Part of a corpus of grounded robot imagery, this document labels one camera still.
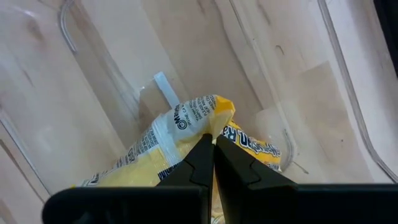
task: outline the plastic container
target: plastic container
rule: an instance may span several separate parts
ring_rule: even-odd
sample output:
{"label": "plastic container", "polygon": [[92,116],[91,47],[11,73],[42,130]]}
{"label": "plastic container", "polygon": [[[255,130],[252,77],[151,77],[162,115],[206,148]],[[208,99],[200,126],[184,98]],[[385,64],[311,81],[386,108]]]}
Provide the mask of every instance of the plastic container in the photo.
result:
{"label": "plastic container", "polygon": [[293,181],[397,180],[398,84],[370,0],[0,4],[2,134],[49,194],[109,169],[171,109],[159,72],[181,102],[231,100]]}

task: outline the snack bag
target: snack bag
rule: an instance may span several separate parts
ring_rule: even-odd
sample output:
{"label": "snack bag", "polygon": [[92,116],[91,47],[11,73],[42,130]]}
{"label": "snack bag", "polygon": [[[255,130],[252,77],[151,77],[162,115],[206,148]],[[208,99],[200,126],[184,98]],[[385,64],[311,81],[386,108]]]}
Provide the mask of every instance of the snack bag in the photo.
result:
{"label": "snack bag", "polygon": [[158,116],[112,169],[95,174],[80,186],[155,186],[168,176],[204,134],[212,134],[216,139],[234,112],[233,103],[217,95],[181,103]]}
{"label": "snack bag", "polygon": [[[279,167],[280,151],[275,146],[268,144],[265,141],[258,141],[257,139],[247,136],[242,131],[242,129],[232,120],[224,127],[221,134],[274,171],[281,171]],[[221,206],[220,194],[218,192],[215,175],[213,178],[212,195],[213,197],[211,199],[211,223],[225,223],[223,208]]]}

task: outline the wooden floor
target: wooden floor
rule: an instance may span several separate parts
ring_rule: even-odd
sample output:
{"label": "wooden floor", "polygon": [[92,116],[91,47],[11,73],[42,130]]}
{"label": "wooden floor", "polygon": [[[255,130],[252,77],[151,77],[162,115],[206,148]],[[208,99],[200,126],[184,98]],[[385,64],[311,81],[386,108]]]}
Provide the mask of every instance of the wooden floor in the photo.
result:
{"label": "wooden floor", "polygon": [[[390,181],[363,141],[319,1],[76,0],[75,55],[57,25],[62,1],[1,2],[15,12],[0,12],[1,113],[50,193],[107,169],[170,109],[159,71],[180,101],[232,100],[249,135],[292,158],[294,181]],[[371,143],[398,172],[397,80],[372,1],[350,2],[326,6]]]}

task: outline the logo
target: logo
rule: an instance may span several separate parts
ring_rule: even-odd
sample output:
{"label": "logo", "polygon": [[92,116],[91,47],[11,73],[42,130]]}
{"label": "logo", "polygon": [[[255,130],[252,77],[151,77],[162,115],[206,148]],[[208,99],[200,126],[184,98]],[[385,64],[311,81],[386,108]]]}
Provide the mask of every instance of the logo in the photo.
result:
{"label": "logo", "polygon": [[186,121],[180,118],[180,115],[178,114],[179,109],[180,105],[177,105],[174,109],[174,121],[179,129],[184,130],[185,128],[187,128],[188,124]]}
{"label": "logo", "polygon": [[187,122],[184,121],[184,120],[180,120],[180,121],[177,123],[177,127],[178,127],[179,129],[181,129],[181,130],[187,128],[187,125],[188,125]]}

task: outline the yellow bag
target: yellow bag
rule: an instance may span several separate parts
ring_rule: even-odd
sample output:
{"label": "yellow bag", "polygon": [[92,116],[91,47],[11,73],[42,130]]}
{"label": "yellow bag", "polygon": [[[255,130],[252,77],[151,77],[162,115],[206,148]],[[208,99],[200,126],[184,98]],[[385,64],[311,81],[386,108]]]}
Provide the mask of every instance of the yellow bag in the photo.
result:
{"label": "yellow bag", "polygon": [[[228,125],[224,127],[221,134],[242,149],[244,149],[247,153],[254,156],[263,164],[267,165],[275,171],[280,171],[280,151],[275,146],[268,144],[265,141],[258,141],[257,139],[247,136],[242,131],[242,129],[232,120],[228,123]],[[213,178],[212,195],[211,223],[225,223],[223,207],[221,205],[221,199],[215,177]]]}
{"label": "yellow bag", "polygon": [[80,186],[155,186],[204,134],[217,138],[234,113],[233,103],[217,95],[181,103],[158,116],[112,169],[84,180]]}

